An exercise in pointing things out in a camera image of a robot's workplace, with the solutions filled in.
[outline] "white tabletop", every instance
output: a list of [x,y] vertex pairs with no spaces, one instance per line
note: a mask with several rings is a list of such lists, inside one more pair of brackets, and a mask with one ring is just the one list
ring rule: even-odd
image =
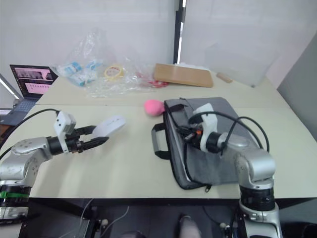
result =
[[37,105],[103,105],[103,106],[142,106],[148,99],[167,100],[183,98],[223,97],[233,107],[272,108],[289,107],[268,79],[261,85],[251,88],[239,82],[225,83],[212,74],[214,86],[202,88],[181,84],[170,84],[166,88],[151,92],[134,92],[110,98],[87,96],[85,88],[71,84],[59,77],[37,102]]
[[[45,108],[37,105],[30,113]],[[96,125],[113,115],[124,116],[127,124],[102,146],[81,154],[58,155],[43,163],[31,190],[32,197],[238,198],[240,195],[237,184],[214,186],[208,193],[204,188],[182,190],[173,177],[169,161],[153,153],[151,129],[162,122],[162,117],[149,117],[142,107],[58,105],[52,108],[73,114],[76,127]],[[292,110],[287,107],[234,109],[240,116],[257,120],[268,134],[271,154],[276,160],[275,197],[317,197],[317,144]],[[54,120],[54,112],[35,116],[14,132],[1,151],[24,138],[54,136]],[[254,125],[247,124],[258,132]]]

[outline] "pink balloon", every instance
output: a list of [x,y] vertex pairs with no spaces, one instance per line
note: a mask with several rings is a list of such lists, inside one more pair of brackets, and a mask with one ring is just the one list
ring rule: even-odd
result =
[[147,100],[144,103],[144,110],[151,116],[159,116],[165,112],[164,103],[158,100]]

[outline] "tape roll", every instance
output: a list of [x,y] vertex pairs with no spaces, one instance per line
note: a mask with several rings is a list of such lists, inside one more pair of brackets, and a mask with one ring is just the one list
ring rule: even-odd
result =
[[105,77],[109,80],[116,80],[123,76],[123,68],[120,65],[112,65],[105,70]]

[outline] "clear plastic bag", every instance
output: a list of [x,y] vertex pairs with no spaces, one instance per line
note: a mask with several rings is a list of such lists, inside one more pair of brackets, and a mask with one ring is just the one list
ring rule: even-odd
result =
[[65,63],[54,65],[52,70],[73,84],[85,87],[87,94],[96,98],[167,85],[155,81],[154,65],[141,63],[136,54],[133,57],[116,55],[100,29],[91,31]]

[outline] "bag handle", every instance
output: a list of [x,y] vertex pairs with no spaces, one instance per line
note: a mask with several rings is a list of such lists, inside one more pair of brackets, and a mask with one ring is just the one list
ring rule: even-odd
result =
[[162,151],[159,149],[159,144],[158,144],[158,139],[157,139],[157,132],[161,131],[161,130],[165,130],[165,124],[164,123],[160,123],[160,124],[156,124],[154,125],[151,134],[152,134],[152,143],[153,143],[153,148],[154,148],[154,154],[156,156],[158,156],[161,159],[164,160],[170,160],[170,151]]

